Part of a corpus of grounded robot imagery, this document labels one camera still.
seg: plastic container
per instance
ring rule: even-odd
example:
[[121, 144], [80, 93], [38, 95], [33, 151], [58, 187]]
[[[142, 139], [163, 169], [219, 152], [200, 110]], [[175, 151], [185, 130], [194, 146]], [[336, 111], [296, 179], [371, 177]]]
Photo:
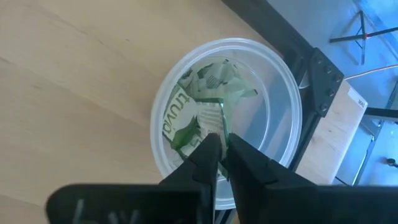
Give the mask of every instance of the plastic container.
[[[270, 48], [247, 39], [221, 39], [197, 47], [167, 74], [152, 107], [150, 141], [160, 173], [167, 177], [177, 167], [178, 156], [162, 135], [163, 114], [172, 88], [190, 67], [213, 60], [234, 62], [241, 76], [258, 92], [241, 100], [233, 110], [232, 132], [266, 156], [288, 166], [294, 156], [302, 125], [299, 89], [289, 68]], [[233, 193], [225, 178], [217, 181], [216, 209], [235, 208]]]

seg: clear plastic bowl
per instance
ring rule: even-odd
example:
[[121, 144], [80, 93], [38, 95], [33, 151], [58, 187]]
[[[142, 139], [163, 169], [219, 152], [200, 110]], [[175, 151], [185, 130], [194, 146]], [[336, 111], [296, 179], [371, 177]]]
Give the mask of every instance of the clear plastic bowl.
[[[230, 38], [209, 42], [184, 56], [167, 74], [152, 107], [150, 141], [160, 173], [167, 177], [178, 155], [162, 135], [163, 114], [171, 91], [190, 67], [227, 58], [258, 92], [233, 110], [232, 132], [283, 166], [288, 166], [300, 138], [302, 108], [299, 89], [289, 68], [270, 48], [253, 40]], [[217, 181], [216, 209], [235, 208], [231, 185]]]

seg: metal stand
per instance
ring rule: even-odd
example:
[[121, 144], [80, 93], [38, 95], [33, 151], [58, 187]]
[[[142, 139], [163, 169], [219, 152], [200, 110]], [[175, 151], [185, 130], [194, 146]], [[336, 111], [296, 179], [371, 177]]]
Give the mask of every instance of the metal stand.
[[[369, 37], [374, 37], [374, 36], [377, 36], [377, 35], [381, 35], [381, 34], [386, 34], [386, 33], [397, 31], [398, 27], [391, 28], [391, 29], [386, 29], [386, 30], [381, 30], [381, 31], [377, 31], [377, 32], [373, 32], [373, 33], [367, 34], [366, 31], [365, 31], [365, 21], [364, 21], [363, 11], [360, 11], [359, 15], [361, 17], [361, 28], [359, 28], [359, 30], [357, 31], [356, 35], [352, 35], [352, 36], [348, 36], [348, 37], [333, 38], [333, 39], [330, 39], [329, 42], [330, 43], [337, 43], [337, 42], [342, 42], [342, 41], [355, 40], [355, 42], [358, 44], [358, 46], [362, 49], [361, 64], [364, 65], [365, 64], [366, 39], [369, 38]], [[361, 39], [362, 39], [362, 44], [360, 45], [357, 40], [361, 40]]]

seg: floor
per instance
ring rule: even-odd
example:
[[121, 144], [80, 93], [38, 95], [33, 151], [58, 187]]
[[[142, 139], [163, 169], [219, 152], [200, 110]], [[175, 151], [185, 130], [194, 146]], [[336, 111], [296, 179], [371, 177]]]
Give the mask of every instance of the floor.
[[[361, 49], [357, 43], [328, 43], [330, 38], [357, 33], [360, 28], [359, 6], [366, 6], [374, 9], [375, 12], [365, 18], [366, 32], [384, 29], [386, 26], [390, 27], [394, 24], [396, 26], [397, 22], [394, 19], [394, 15], [398, 12], [398, 1], [391, 0], [383, 1], [382, 3], [378, 1], [375, 3], [374, 0], [269, 0], [269, 2], [310, 44], [320, 48], [346, 76], [390, 65], [398, 61], [398, 54], [394, 45], [391, 44], [390, 36], [374, 37], [367, 40], [366, 63], [364, 65], [360, 65]], [[374, 15], [380, 15], [379, 20], [375, 19]], [[349, 80], [349, 83], [364, 97], [370, 107], [384, 108], [398, 80], [396, 73], [398, 73], [396, 69], [377, 72]], [[380, 160], [381, 155], [387, 156], [387, 154], [391, 154], [393, 156], [393, 150], [390, 148], [396, 145], [394, 144], [395, 142], [398, 142], [391, 134], [394, 133], [395, 129], [396, 134], [398, 134], [398, 127], [392, 124], [388, 124], [383, 128], [382, 138], [377, 140], [374, 148], [374, 158], [372, 157], [372, 162], [367, 165], [368, 169], [373, 169], [372, 167]], [[347, 184], [354, 183], [372, 138], [373, 136], [362, 126], [358, 128], [337, 174], [340, 180]], [[383, 166], [381, 169], [390, 168], [385, 167], [384, 164], [380, 165]], [[378, 183], [381, 178], [380, 173], [381, 171], [366, 172], [366, 175], [363, 175], [361, 179], [361, 183], [368, 182], [367, 180], [370, 181], [371, 179], [373, 180], [372, 183], [375, 183], [375, 181]]]

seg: light wood surface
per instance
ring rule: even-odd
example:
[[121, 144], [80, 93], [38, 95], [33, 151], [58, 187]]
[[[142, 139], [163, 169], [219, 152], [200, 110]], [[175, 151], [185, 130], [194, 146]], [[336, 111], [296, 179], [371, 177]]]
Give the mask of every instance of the light wood surface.
[[348, 82], [343, 81], [328, 114], [320, 120], [296, 173], [318, 185], [331, 184], [367, 105]]
[[0, 0], [0, 223], [45, 222], [69, 183], [160, 181], [156, 91], [225, 37], [267, 44], [219, 0]]

